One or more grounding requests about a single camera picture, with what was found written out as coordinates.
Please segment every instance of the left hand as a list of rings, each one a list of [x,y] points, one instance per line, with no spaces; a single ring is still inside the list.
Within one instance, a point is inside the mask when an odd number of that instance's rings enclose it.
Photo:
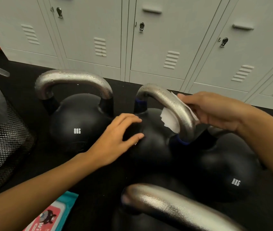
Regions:
[[[94,157],[101,167],[114,162],[120,155],[144,137],[144,134],[138,133],[127,141],[123,141],[123,134],[126,129],[132,123],[139,122],[142,122],[142,120],[131,113],[122,113],[115,117],[86,154]]]

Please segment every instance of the hand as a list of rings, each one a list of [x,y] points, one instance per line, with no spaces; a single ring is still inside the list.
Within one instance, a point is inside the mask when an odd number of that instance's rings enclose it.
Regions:
[[[237,131],[243,118],[258,109],[242,101],[231,99],[211,92],[198,92],[194,95],[177,95],[188,104],[201,123]]]
[[[101,167],[112,163],[144,137],[144,134],[138,133],[127,141],[123,141],[126,129],[135,122],[139,123],[142,120],[131,113],[122,113],[117,116],[86,153],[91,154]]]

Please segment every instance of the weight label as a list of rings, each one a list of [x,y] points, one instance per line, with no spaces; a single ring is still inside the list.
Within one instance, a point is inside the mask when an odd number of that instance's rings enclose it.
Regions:
[[[74,133],[75,134],[80,134],[81,133],[81,129],[80,128],[75,128],[74,129]]]
[[[237,179],[233,179],[233,181],[231,182],[233,185],[235,185],[235,186],[239,186],[240,185],[240,182],[241,181],[239,181],[239,180],[237,180]]]

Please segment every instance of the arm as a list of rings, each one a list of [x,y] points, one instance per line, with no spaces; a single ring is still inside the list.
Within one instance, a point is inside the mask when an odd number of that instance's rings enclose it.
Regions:
[[[87,152],[1,193],[0,231],[24,229],[71,186],[98,168],[115,161],[144,136],[139,133],[122,141],[128,126],[141,121],[133,114],[121,114]]]
[[[189,104],[201,123],[240,135],[273,172],[273,117],[249,104],[215,93],[178,97]]]

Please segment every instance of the wet wipes package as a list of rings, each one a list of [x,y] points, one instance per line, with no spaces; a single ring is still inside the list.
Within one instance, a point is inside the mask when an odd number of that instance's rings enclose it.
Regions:
[[[66,191],[23,231],[61,231],[78,194]]]

